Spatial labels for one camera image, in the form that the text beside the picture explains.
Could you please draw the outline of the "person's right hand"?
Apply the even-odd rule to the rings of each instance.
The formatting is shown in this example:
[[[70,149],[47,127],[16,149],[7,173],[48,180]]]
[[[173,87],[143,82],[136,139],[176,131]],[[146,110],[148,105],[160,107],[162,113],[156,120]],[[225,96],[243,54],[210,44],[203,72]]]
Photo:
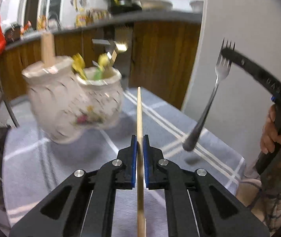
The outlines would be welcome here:
[[[281,134],[278,134],[278,130],[276,129],[275,118],[276,106],[272,105],[262,128],[262,136],[260,139],[260,149],[264,154],[273,153],[275,144],[281,144]]]

